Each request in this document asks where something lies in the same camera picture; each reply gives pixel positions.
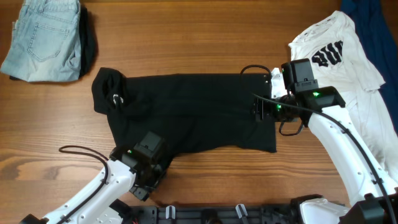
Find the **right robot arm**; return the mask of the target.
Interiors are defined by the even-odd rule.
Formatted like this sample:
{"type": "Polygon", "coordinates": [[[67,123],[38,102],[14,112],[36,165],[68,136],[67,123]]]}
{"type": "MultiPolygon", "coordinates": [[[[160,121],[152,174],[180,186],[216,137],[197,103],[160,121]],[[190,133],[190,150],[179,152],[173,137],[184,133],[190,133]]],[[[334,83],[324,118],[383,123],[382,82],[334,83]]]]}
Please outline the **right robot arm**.
{"type": "Polygon", "coordinates": [[[287,91],[257,95],[255,115],[265,110],[281,123],[300,118],[326,149],[348,194],[350,207],[309,195],[291,201],[291,223],[397,223],[397,182],[388,176],[353,126],[345,101],[333,86],[320,88],[309,59],[282,64],[287,91]]]}

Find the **black t-shirt with logo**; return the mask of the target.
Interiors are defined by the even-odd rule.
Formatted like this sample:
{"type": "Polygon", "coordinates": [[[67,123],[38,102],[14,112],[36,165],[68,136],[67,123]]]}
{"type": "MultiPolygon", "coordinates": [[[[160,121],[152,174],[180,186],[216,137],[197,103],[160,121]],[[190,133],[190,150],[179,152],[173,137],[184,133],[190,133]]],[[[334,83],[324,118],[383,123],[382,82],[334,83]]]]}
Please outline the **black t-shirt with logo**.
{"type": "Polygon", "coordinates": [[[94,109],[106,115],[117,146],[148,132],[171,155],[223,146],[275,152],[274,120],[256,120],[255,96],[269,96],[262,74],[175,74],[125,77],[101,68],[91,87],[94,109]]]}

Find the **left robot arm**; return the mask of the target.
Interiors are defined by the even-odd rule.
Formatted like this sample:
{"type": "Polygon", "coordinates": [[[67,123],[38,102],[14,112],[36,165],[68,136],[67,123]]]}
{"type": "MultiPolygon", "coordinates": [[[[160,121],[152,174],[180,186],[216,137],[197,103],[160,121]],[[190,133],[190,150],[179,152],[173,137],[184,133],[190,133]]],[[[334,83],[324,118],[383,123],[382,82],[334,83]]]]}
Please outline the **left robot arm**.
{"type": "Polygon", "coordinates": [[[110,205],[131,192],[145,201],[166,173],[170,162],[165,139],[148,132],[133,146],[115,147],[109,159],[93,156],[103,163],[101,172],[69,201],[42,218],[27,215],[21,223],[122,223],[119,213],[110,205]]]}

